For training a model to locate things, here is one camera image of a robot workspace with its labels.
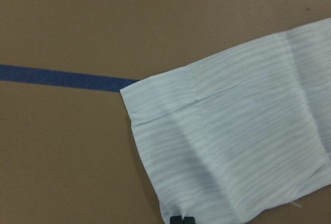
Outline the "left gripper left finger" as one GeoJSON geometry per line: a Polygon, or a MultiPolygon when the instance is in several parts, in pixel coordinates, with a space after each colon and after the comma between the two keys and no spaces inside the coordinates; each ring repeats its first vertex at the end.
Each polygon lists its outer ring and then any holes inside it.
{"type": "Polygon", "coordinates": [[[181,216],[171,216],[170,224],[183,224],[183,219],[181,216]]]}

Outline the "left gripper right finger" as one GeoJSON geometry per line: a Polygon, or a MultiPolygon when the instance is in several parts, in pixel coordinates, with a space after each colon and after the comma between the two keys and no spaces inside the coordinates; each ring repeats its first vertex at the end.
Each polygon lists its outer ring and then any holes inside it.
{"type": "Polygon", "coordinates": [[[185,216],[183,219],[183,224],[195,224],[195,218],[191,216],[185,216]]]}

